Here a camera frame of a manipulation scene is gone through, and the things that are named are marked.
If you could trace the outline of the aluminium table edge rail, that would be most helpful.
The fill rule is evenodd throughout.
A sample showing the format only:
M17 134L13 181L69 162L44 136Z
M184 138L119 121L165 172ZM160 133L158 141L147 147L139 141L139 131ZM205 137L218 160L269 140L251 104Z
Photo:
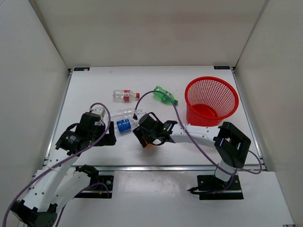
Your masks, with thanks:
M214 171L215 166L94 166L99 171Z

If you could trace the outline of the clear unlabelled plastic bottle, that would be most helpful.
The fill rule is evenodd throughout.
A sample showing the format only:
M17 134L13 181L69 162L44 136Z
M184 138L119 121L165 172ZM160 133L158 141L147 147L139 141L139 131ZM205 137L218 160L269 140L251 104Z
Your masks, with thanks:
M114 120L122 120L122 119L132 119L134 114L134 108L128 108L123 110L116 110L110 113L110 118L112 121Z

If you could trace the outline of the green plastic bottle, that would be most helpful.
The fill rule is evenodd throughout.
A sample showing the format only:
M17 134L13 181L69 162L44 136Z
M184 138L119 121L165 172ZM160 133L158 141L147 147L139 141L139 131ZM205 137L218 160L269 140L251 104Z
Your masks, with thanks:
M171 104L171 101L173 101L173 104L174 105L177 105L178 104L178 100L176 100L174 98L174 96L167 90L163 89L162 87L160 86L156 86L155 89L154 89L154 93L153 95L160 101L162 101L163 103L166 103L168 105Z

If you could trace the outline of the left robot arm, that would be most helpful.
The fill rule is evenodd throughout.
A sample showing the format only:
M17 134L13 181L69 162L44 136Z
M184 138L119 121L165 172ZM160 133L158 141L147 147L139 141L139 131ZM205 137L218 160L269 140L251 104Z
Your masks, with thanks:
M103 122L103 116L85 112L79 123L67 127L50 154L48 165L37 175L31 189L10 210L29 227L52 227L58 212L84 188L99 184L98 170L89 165L77 167L74 175L62 184L68 170L88 147L113 146L116 143L114 123Z

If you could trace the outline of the red label clear bottle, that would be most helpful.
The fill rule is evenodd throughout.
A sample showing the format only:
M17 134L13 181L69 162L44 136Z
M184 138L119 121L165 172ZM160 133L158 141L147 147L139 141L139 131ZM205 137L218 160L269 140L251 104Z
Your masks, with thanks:
M113 99L119 102L132 102L137 101L140 98L139 93L135 93L131 90L114 90L113 91Z

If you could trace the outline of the corner dark label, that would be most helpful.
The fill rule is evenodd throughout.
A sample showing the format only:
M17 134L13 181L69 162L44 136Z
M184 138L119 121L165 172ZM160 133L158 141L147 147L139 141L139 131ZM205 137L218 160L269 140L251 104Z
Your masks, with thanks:
M215 70L230 70L230 66L214 66Z
M73 71L89 71L90 67L75 67Z

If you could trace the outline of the blue label clear bottle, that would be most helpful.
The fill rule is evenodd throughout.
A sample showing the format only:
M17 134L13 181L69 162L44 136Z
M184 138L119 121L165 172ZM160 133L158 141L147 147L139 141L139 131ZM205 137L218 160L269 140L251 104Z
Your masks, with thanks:
M138 125L138 120L135 119L122 119L114 120L114 130L118 134L125 134L133 130Z

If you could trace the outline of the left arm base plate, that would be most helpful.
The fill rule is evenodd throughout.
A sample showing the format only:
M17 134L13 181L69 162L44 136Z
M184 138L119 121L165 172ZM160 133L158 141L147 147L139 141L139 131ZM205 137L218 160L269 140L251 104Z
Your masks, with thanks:
M113 194L114 172L99 172L98 178L91 180L89 188L74 198L111 199Z

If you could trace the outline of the right corner dark label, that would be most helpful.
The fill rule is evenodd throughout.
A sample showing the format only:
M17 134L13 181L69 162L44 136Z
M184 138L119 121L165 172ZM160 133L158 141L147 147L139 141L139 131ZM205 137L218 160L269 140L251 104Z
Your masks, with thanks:
M215 70L230 70L230 66L214 66Z

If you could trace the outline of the left corner dark label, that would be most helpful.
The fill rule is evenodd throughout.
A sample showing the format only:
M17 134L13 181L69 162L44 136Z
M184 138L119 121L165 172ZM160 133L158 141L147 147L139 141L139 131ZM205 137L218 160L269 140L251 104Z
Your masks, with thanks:
M75 67L73 71L89 71L90 67Z

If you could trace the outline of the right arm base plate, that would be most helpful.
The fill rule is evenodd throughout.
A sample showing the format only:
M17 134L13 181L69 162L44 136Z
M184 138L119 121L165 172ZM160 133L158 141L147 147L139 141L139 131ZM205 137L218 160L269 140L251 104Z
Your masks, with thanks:
M214 175L198 175L196 187L187 191L198 195L202 200L243 200L239 176L235 175L228 182L224 182Z

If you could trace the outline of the red mesh plastic bin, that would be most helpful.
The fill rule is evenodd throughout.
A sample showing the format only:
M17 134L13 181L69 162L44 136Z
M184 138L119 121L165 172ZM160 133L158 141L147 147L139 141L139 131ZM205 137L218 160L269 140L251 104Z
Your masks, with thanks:
M216 77L199 77L185 89L186 119L194 126L217 126L233 115L239 97L228 82Z

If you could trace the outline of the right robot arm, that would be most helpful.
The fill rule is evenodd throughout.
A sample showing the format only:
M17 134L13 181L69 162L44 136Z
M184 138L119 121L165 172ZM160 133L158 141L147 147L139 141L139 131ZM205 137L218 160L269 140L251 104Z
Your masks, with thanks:
M235 171L244 167L251 140L230 122L221 126L204 127L181 124L177 121L161 122L153 112L135 114L138 127L133 134L143 147L149 144L191 143L214 148L221 157L215 170L213 185L225 188Z

